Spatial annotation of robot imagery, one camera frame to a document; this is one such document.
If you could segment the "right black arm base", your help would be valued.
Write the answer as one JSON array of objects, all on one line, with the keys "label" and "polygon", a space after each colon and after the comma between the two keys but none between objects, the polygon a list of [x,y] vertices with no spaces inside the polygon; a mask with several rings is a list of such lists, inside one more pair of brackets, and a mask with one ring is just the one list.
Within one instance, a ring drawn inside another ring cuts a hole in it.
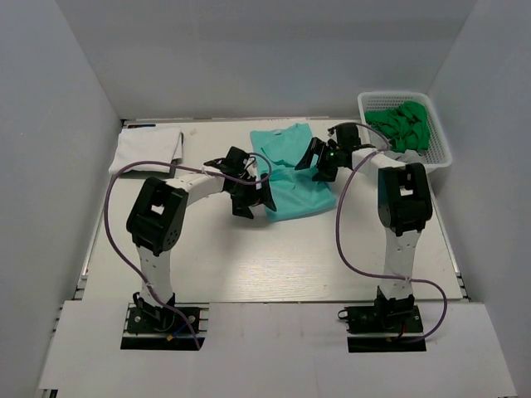
[{"label": "right black arm base", "polygon": [[387,299],[378,290],[372,305],[345,307],[338,312],[351,334],[423,332],[423,324],[415,298]]}]

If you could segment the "teal t-shirt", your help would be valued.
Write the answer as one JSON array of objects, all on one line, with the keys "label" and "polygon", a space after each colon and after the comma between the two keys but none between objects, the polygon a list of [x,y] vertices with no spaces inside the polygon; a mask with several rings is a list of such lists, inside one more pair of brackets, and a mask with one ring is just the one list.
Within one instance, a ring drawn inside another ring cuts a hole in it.
[{"label": "teal t-shirt", "polygon": [[308,124],[250,132],[253,151],[268,159],[267,162],[261,158],[258,160],[259,173],[272,169],[269,184],[276,210],[265,210],[272,222],[313,216],[336,206],[336,197],[329,185],[312,180],[316,167],[295,169],[312,138]]}]

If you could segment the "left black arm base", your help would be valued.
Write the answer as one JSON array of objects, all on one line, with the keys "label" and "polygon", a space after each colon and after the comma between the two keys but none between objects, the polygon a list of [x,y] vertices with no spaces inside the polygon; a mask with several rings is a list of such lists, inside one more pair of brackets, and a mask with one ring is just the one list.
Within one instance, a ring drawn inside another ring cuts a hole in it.
[{"label": "left black arm base", "polygon": [[195,333],[206,331],[208,307],[193,304],[177,306],[172,297],[168,304],[173,304],[184,318],[175,311],[158,305],[151,305],[143,300],[139,292],[133,294],[133,302],[129,305],[124,330],[130,334],[182,333],[190,332],[187,323]]}]

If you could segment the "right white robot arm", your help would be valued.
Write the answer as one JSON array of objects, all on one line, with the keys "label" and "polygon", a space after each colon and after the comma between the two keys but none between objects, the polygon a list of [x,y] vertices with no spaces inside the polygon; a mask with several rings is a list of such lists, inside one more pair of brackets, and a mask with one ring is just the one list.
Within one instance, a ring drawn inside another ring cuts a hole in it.
[{"label": "right white robot arm", "polygon": [[[388,302],[374,310],[376,324],[392,331],[402,324],[405,313],[399,300],[411,299],[412,270],[417,242],[433,208],[426,170],[421,163],[403,163],[387,157],[382,150],[370,145],[341,148],[333,140],[325,142],[312,138],[297,170],[310,167],[316,158],[317,182],[332,182],[340,167],[352,170],[345,182],[335,217],[335,241],[339,257],[353,272],[379,279],[378,293]],[[385,229],[386,249],[382,274],[371,274],[351,265],[344,255],[340,238],[340,218],[343,201],[355,175],[360,172],[376,179],[378,188],[378,217]]]}]

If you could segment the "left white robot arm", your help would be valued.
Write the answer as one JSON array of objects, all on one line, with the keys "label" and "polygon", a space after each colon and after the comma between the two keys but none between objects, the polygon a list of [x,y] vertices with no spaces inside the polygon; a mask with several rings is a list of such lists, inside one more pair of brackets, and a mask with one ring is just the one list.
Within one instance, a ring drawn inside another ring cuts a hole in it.
[{"label": "left white robot arm", "polygon": [[165,331],[175,321],[174,292],[170,281],[170,251],[182,232],[189,206],[211,195],[226,192],[231,197],[232,214],[251,219],[251,208],[263,205],[275,211],[268,181],[244,175],[241,181],[218,173],[189,173],[160,180],[148,178],[134,203],[126,230],[139,254],[144,275],[139,297],[151,306],[147,321],[156,330]]}]

